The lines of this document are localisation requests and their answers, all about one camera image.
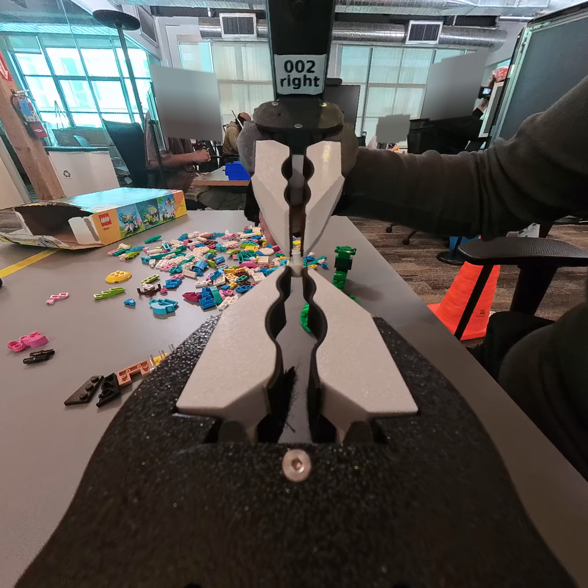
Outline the person's right hand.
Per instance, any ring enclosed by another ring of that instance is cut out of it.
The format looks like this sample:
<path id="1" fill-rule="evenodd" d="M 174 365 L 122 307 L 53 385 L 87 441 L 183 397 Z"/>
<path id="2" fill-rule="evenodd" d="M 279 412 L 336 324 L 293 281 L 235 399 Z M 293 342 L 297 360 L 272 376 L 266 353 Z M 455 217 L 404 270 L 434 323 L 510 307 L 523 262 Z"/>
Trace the person's right hand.
<path id="1" fill-rule="evenodd" d="M 290 210 L 290 216 L 288 220 L 288 228 L 290 234 L 290 242 L 292 240 L 299 240 L 299 249 L 303 252 L 304 251 L 304 217 L 305 216 L 305 205 L 300 204 L 294 206 Z M 282 246 L 278 242 L 278 239 L 275 237 L 273 232 L 270 230 L 269 225 L 264 218 L 262 212 L 259 212 L 259 223 L 261 227 L 261 231 L 264 234 L 265 239 L 268 241 L 268 244 L 271 246 L 279 246 L 283 253 L 288 253 L 290 249 L 290 245 Z"/>

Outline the black mesh office chair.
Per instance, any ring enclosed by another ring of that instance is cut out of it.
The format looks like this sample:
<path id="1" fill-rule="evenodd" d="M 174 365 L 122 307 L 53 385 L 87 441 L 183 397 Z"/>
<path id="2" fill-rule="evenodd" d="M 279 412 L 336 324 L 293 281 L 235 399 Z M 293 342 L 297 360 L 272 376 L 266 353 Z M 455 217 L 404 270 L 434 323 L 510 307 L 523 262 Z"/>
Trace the black mesh office chair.
<path id="1" fill-rule="evenodd" d="M 489 323 L 479 362 L 495 378 L 516 343 L 543 327 L 553 327 L 555 348 L 564 359 L 587 361 L 587 302 L 574 307 L 556 322 L 535 314 L 548 287 L 561 268 L 587 268 L 587 253 L 559 240 L 501 237 L 471 240 L 458 247 L 466 262 L 474 265 L 517 266 L 518 281 L 510 311 Z"/>

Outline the wooden post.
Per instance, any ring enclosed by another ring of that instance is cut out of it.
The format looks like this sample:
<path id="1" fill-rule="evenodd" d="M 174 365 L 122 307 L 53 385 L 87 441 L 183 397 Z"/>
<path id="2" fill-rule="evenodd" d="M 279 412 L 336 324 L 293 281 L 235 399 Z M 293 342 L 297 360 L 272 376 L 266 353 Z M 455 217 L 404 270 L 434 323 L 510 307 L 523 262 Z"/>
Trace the wooden post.
<path id="1" fill-rule="evenodd" d="M 33 136 L 19 114 L 14 95 L 17 85 L 8 64 L 1 55 L 1 122 L 17 157 L 40 201 L 54 201 L 65 197 L 45 145 Z"/>

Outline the large dark screen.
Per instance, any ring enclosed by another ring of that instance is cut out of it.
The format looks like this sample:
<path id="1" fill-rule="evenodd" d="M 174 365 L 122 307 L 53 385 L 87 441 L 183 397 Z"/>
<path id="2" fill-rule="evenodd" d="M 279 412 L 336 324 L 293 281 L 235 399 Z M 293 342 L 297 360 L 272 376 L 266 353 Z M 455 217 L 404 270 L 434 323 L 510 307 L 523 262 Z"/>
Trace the large dark screen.
<path id="1" fill-rule="evenodd" d="M 526 23 L 518 35 L 489 144 L 508 140 L 587 76 L 587 2 Z"/>

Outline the salmon brick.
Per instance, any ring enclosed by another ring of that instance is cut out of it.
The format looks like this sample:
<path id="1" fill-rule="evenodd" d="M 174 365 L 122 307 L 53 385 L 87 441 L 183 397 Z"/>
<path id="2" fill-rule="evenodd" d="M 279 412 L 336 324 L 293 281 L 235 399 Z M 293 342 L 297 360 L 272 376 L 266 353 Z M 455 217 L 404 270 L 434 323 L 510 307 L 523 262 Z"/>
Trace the salmon brick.
<path id="1" fill-rule="evenodd" d="M 138 364 L 133 364 L 125 369 L 116 372 L 116 378 L 120 387 L 125 387 L 132 383 L 134 376 L 145 377 L 151 374 L 156 368 L 156 364 L 151 359 L 144 360 Z"/>

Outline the pile of colourful toy bricks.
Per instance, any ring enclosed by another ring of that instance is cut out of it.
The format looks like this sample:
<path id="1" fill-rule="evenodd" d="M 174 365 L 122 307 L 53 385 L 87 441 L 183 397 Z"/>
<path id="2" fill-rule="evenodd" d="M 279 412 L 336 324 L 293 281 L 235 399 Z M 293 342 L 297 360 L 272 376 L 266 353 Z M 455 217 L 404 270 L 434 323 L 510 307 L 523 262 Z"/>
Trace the pile of colourful toy bricks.
<path id="1" fill-rule="evenodd" d="M 137 259 L 151 271 L 137 288 L 158 282 L 160 293 L 136 295 L 148 298 L 148 304 L 152 299 L 184 300 L 204 311 L 225 310 L 290 260 L 253 226 L 240 232 L 184 233 L 175 240 L 154 236 L 143 245 L 120 243 L 107 254 L 120 262 Z"/>

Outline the black wedge plate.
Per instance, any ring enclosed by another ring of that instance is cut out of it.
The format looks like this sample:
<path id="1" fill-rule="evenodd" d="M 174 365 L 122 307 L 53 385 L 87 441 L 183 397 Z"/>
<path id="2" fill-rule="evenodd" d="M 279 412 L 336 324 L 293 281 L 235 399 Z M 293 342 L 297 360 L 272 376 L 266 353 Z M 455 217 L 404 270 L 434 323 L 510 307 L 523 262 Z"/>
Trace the black wedge plate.
<path id="1" fill-rule="evenodd" d="M 89 403 L 92 401 L 97 390 L 99 390 L 103 380 L 104 376 L 102 375 L 90 377 L 63 404 L 66 407 L 70 407 Z"/>
<path id="2" fill-rule="evenodd" d="M 107 375 L 102 380 L 96 406 L 101 408 L 106 404 L 121 398 L 121 387 L 115 372 Z"/>

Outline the red fire extinguisher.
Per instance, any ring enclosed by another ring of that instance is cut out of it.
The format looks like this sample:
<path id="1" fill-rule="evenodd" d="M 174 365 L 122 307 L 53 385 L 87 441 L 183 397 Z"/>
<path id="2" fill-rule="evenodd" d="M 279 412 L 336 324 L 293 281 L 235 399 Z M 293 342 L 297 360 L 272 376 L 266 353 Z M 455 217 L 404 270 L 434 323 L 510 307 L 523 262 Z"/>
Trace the red fire extinguisher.
<path id="1" fill-rule="evenodd" d="M 49 134 L 26 91 L 11 90 L 11 104 L 17 114 L 19 114 L 30 136 L 39 140 L 49 137 Z"/>

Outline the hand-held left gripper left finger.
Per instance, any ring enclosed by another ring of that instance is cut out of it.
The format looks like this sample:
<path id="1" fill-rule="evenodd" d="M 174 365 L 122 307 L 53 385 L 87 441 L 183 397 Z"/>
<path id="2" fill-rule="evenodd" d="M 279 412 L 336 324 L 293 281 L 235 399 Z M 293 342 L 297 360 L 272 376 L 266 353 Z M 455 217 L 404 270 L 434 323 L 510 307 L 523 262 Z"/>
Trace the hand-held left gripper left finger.
<path id="1" fill-rule="evenodd" d="M 277 269 L 218 316 L 177 402 L 181 415 L 237 423 L 251 440 L 277 442 L 291 398 L 277 335 L 286 325 L 289 266 Z"/>

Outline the person's right forearm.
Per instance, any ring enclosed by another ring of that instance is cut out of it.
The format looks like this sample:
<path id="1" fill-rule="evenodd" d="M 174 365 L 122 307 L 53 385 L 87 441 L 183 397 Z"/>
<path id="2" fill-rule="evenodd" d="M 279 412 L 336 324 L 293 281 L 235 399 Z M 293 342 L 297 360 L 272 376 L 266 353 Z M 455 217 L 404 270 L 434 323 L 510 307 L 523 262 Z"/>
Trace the person's right forearm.
<path id="1" fill-rule="evenodd" d="M 333 214 L 443 236 L 492 239 L 532 223 L 587 216 L 587 78 L 508 141 L 484 151 L 421 155 L 342 141 L 342 196 Z"/>

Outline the orange traffic cone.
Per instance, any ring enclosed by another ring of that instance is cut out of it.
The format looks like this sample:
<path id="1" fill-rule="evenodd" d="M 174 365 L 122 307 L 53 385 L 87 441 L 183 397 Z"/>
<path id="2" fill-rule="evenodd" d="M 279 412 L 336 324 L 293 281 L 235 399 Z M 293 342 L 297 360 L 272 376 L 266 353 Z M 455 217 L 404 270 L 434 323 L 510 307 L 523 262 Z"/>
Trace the orange traffic cone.
<path id="1" fill-rule="evenodd" d="M 461 341 L 485 336 L 495 298 L 500 265 L 465 262 L 441 303 L 428 305 L 452 334 Z"/>

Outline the green toy brick plant model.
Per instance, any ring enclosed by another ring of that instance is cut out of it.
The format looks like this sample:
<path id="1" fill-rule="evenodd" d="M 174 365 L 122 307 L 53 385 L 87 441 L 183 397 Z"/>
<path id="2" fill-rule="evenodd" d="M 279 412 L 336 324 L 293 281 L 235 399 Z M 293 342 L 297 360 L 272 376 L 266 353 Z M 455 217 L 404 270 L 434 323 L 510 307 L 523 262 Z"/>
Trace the green toy brick plant model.
<path id="1" fill-rule="evenodd" d="M 334 276 L 332 284 L 340 291 L 343 291 L 347 281 L 349 270 L 352 268 L 353 257 L 356 254 L 356 249 L 349 246 L 337 246 L 334 250 Z M 303 267 L 316 269 L 318 267 L 328 269 L 326 257 L 317 258 L 313 253 L 303 257 Z M 311 334 L 312 330 L 309 327 L 309 310 L 310 305 L 306 303 L 300 312 L 300 325 L 304 331 Z"/>

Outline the pink brick assembly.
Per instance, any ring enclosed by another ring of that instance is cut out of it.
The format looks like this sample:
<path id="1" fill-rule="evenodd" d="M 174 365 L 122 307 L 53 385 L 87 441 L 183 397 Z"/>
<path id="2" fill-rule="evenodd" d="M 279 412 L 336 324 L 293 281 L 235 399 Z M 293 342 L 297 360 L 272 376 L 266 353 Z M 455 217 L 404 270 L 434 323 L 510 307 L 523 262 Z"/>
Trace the pink brick assembly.
<path id="1" fill-rule="evenodd" d="M 26 349 L 36 349 L 46 344 L 48 344 L 47 336 L 39 331 L 34 331 L 20 337 L 18 340 L 8 342 L 6 347 L 11 352 L 23 352 Z"/>

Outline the black monitor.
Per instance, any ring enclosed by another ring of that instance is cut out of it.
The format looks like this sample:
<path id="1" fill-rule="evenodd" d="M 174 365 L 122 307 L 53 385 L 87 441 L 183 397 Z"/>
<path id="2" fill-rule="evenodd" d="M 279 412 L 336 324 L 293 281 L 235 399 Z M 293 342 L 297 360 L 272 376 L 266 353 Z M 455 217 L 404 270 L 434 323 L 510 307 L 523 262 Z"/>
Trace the black monitor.
<path id="1" fill-rule="evenodd" d="M 344 84 L 338 78 L 328 78 L 323 101 L 335 104 L 343 113 L 345 123 L 356 126 L 361 85 Z"/>

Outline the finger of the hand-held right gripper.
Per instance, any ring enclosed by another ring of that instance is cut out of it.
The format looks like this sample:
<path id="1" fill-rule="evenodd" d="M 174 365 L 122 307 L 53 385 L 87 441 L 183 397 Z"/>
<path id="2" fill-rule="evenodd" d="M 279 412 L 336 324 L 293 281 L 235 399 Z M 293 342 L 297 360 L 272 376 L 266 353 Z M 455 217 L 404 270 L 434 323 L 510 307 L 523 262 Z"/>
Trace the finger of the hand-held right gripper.
<path id="1" fill-rule="evenodd" d="M 270 230 L 282 246 L 290 245 L 288 220 L 290 204 L 286 199 L 289 180 L 283 166 L 291 158 L 290 148 L 274 140 L 256 141 L 254 196 Z"/>
<path id="2" fill-rule="evenodd" d="M 310 252 L 322 236 L 342 193 L 342 146 L 321 141 L 303 157 L 302 204 L 298 213 L 302 252 Z"/>

